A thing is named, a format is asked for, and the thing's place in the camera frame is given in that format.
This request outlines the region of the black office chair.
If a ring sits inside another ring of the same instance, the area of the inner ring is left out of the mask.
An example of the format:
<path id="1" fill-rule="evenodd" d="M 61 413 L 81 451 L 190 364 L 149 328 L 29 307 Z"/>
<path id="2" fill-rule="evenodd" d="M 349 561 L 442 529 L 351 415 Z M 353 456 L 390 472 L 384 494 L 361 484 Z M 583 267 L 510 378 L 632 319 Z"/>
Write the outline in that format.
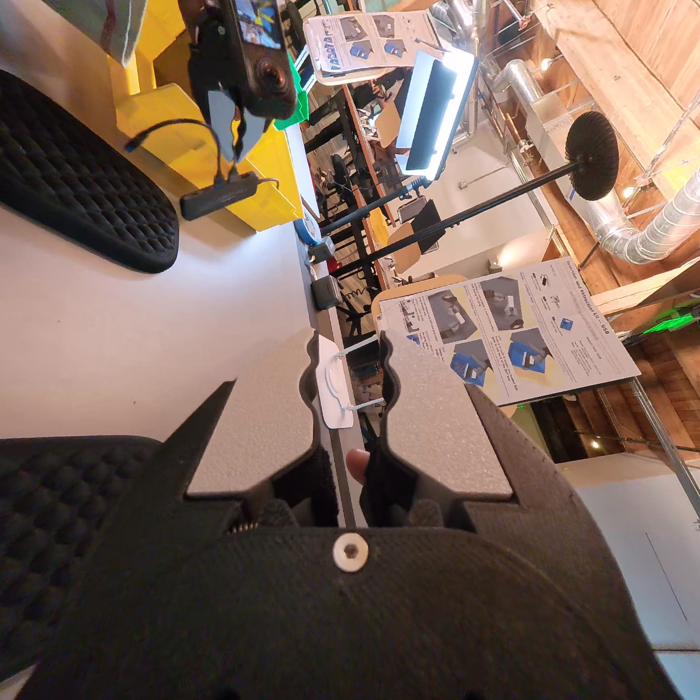
<path id="1" fill-rule="evenodd" d="M 351 182 L 351 175 L 345 163 L 345 159 L 335 153 L 331 158 L 333 178 L 328 185 L 331 194 L 337 195 L 346 205 L 347 213 L 353 212 L 356 200 Z"/>

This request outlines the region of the studio light panel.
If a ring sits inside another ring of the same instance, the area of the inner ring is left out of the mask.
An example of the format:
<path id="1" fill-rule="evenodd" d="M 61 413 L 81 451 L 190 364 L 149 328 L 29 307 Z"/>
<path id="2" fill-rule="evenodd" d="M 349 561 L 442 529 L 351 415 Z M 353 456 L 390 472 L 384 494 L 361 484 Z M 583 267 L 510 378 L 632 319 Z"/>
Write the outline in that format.
<path id="1" fill-rule="evenodd" d="M 476 55 L 448 48 L 418 50 L 396 139 L 401 172 L 432 182 L 440 177 L 478 68 Z"/>

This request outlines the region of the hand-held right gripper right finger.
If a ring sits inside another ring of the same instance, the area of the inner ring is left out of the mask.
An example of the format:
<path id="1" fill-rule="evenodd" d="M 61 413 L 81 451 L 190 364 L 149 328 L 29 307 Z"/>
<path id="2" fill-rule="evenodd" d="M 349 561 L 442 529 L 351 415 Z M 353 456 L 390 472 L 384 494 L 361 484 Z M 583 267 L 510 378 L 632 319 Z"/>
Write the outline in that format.
<path id="1" fill-rule="evenodd" d="M 390 503 L 514 502 L 498 448 L 519 427 L 478 388 L 396 330 L 380 335 L 388 405 L 377 481 Z"/>

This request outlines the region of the black usb hub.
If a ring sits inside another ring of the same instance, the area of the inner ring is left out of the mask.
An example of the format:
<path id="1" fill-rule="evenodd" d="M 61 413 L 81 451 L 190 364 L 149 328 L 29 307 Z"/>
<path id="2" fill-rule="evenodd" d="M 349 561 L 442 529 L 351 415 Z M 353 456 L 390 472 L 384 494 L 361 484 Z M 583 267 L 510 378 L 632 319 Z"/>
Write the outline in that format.
<path id="1" fill-rule="evenodd" d="M 181 196 L 180 214 L 186 221 L 195 221 L 254 196 L 259 183 L 260 178 L 255 172 L 231 172 L 223 180 Z"/>

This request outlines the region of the green lit sign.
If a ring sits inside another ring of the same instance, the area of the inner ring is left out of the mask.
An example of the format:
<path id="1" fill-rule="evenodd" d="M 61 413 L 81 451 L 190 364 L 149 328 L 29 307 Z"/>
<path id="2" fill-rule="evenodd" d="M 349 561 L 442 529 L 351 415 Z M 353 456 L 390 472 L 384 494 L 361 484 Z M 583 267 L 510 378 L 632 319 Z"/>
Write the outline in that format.
<path id="1" fill-rule="evenodd" d="M 669 315 L 659 320 L 652 327 L 644 330 L 642 336 L 674 332 L 696 323 L 699 323 L 699 305 L 672 310 Z"/>

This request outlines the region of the instruction poster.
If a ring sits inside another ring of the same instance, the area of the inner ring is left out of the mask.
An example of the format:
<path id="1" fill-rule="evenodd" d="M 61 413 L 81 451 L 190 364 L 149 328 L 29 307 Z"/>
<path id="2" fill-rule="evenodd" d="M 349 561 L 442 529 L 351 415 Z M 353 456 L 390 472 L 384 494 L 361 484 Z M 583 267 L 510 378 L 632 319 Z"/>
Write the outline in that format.
<path id="1" fill-rule="evenodd" d="M 379 331 L 442 360 L 498 406 L 602 388 L 641 370 L 593 302 L 570 257 L 377 303 Z"/>
<path id="2" fill-rule="evenodd" d="M 413 67 L 420 52 L 443 54 L 426 10 L 320 15 L 304 20 L 302 29 L 316 79 L 329 86 Z"/>

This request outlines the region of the black monitor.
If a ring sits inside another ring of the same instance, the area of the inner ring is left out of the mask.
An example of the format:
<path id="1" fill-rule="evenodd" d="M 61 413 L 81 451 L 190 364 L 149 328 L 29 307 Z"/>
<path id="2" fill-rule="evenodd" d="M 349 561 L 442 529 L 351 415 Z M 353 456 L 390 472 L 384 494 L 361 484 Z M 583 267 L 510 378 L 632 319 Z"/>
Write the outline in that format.
<path id="1" fill-rule="evenodd" d="M 437 207 L 433 199 L 429 199 L 421 211 L 410 221 L 413 232 L 421 232 L 436 225 L 441 221 Z M 425 237 L 418 242 L 421 255 L 438 249 L 438 241 L 444 236 L 445 230 L 434 232 L 431 236 Z"/>

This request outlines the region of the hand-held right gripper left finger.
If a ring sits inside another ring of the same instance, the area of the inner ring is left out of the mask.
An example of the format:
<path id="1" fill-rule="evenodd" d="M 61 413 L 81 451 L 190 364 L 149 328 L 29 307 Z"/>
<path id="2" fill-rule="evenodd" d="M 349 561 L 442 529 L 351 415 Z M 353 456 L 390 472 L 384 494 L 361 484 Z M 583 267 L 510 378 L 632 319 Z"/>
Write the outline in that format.
<path id="1" fill-rule="evenodd" d="M 317 446 L 318 332 L 302 328 L 234 381 L 187 495 L 254 499 Z"/>

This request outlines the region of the green plastic bin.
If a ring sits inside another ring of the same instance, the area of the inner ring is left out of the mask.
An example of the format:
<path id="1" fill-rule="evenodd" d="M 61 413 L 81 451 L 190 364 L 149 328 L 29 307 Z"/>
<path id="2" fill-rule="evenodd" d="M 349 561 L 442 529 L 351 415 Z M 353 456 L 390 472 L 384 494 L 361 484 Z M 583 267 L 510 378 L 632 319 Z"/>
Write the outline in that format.
<path id="1" fill-rule="evenodd" d="M 275 119 L 273 126 L 278 131 L 284 131 L 288 127 L 291 127 L 292 125 L 297 125 L 301 122 L 304 122 L 307 120 L 309 116 L 309 100 L 308 100 L 308 94 L 307 91 L 304 89 L 303 84 L 302 84 L 302 77 L 298 73 L 298 70 L 296 69 L 293 58 L 291 55 L 288 53 L 288 62 L 291 67 L 291 74 L 293 78 L 293 85 L 295 87 L 295 93 L 296 93 L 296 104 L 295 104 L 295 109 L 291 117 L 286 118 L 284 120 L 277 120 Z"/>

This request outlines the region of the silver flexible air duct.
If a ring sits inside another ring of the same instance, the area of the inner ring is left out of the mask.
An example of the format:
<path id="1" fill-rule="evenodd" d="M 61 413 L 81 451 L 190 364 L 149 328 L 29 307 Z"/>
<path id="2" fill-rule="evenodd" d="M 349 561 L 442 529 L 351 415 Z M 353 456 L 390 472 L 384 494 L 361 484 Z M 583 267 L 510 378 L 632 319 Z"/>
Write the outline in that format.
<path id="1" fill-rule="evenodd" d="M 699 171 L 643 230 L 631 224 L 615 193 L 591 202 L 590 213 L 599 215 L 593 232 L 612 256 L 633 265 L 660 261 L 699 229 Z"/>

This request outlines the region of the black textured mat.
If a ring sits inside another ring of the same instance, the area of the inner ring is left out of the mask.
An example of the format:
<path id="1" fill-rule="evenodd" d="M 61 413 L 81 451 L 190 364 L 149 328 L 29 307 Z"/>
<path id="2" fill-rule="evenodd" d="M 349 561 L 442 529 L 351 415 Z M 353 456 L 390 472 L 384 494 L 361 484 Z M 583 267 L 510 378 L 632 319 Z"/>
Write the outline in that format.
<path id="1" fill-rule="evenodd" d="M 105 519 L 161 443 L 104 435 L 1 440 L 1 681 L 59 626 Z"/>
<path id="2" fill-rule="evenodd" d="M 1 71 L 1 203 L 93 253 L 159 274 L 179 218 L 142 170 L 70 112 Z"/>

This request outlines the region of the black light stand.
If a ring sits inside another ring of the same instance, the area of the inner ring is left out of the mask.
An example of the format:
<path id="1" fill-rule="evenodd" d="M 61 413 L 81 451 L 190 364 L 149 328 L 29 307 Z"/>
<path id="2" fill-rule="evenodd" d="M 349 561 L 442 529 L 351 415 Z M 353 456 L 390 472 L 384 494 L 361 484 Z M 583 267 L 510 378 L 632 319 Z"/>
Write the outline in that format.
<path id="1" fill-rule="evenodd" d="M 419 194 L 421 188 L 428 188 L 432 184 L 432 180 L 428 179 L 426 176 L 421 176 L 417 179 L 412 180 L 406 186 L 398 188 L 396 191 L 385 195 L 368 205 L 360 206 L 357 209 L 351 211 L 349 214 L 332 221 L 326 226 L 320 229 L 320 235 L 322 237 L 328 236 L 332 232 L 343 228 L 345 225 L 352 223 L 357 220 L 367 218 L 371 211 L 387 205 L 395 199 L 409 199 L 412 193 Z"/>

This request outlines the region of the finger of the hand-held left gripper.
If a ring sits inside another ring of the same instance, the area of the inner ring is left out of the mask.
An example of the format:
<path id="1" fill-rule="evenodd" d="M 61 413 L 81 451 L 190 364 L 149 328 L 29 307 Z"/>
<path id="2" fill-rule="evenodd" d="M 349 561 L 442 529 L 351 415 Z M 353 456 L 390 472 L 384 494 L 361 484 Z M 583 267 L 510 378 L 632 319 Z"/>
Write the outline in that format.
<path id="1" fill-rule="evenodd" d="M 240 162 L 252 151 L 272 124 L 272 118 L 242 115 L 240 120 Z"/>
<path id="2" fill-rule="evenodd" d="M 236 149 L 237 137 L 232 128 L 237 112 L 236 105 L 222 90 L 210 90 L 207 97 L 211 127 L 218 138 L 221 154 L 227 162 L 239 162 L 240 156 L 237 155 Z"/>

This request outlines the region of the wooden-edged office table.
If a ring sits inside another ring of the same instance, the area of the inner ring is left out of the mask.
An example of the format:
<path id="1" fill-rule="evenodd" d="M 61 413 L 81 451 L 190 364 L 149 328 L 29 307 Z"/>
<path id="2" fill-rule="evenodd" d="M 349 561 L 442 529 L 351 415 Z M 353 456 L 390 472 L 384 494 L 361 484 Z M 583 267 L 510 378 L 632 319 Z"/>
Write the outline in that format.
<path id="1" fill-rule="evenodd" d="M 319 114 L 321 118 L 325 118 L 332 114 L 336 114 L 335 121 L 324 127 L 318 134 L 313 136 L 304 144 L 305 152 L 309 155 L 319 148 L 329 144 L 333 139 L 342 137 L 345 142 L 344 150 L 349 151 L 351 155 L 351 165 L 354 171 L 350 171 L 351 182 L 358 189 L 357 193 L 363 196 L 365 203 L 368 205 L 371 202 L 379 199 L 381 193 L 377 191 L 375 182 L 372 177 L 375 175 L 374 165 L 368 162 L 365 157 L 362 146 L 362 138 L 354 123 L 354 114 L 360 106 L 367 106 L 370 101 L 363 104 L 358 103 L 354 97 L 355 90 L 347 85 L 340 87 L 333 96 L 316 109 L 309 117 L 309 126 L 315 126 L 320 119 L 315 119 L 314 115 Z M 345 153 L 335 152 L 345 159 Z M 330 162 L 330 175 L 328 180 L 320 180 L 317 178 L 314 183 L 318 189 L 319 211 L 321 216 L 320 226 L 324 227 L 332 221 L 337 220 L 347 215 L 347 209 L 344 212 L 337 212 L 333 216 L 328 214 L 328 198 L 333 196 L 328 188 L 328 185 L 333 179 L 333 167 Z"/>

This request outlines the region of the yellow plastic bin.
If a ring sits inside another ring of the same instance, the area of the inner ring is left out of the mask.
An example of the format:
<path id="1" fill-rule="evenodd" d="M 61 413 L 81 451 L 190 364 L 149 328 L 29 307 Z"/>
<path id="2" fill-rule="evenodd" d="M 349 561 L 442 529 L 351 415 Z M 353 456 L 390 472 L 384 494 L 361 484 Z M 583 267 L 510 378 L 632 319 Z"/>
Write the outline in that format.
<path id="1" fill-rule="evenodd" d="M 135 136 L 141 129 L 167 118 L 199 118 L 194 100 L 183 89 L 184 73 L 176 82 L 156 84 L 154 61 L 167 53 L 173 61 L 185 61 L 185 45 L 179 36 L 185 30 L 177 15 L 175 1 L 147 1 L 135 53 L 125 66 L 109 59 L 113 100 L 118 129 Z M 149 136 L 145 149 L 197 187 L 211 185 L 214 176 L 215 145 L 203 128 L 173 125 Z M 256 231 L 264 231 L 303 218 L 302 198 L 295 178 L 293 158 L 283 131 L 273 122 L 258 144 L 243 157 L 238 170 L 254 172 L 262 183 L 257 193 L 241 203 L 228 206 L 238 218 Z"/>

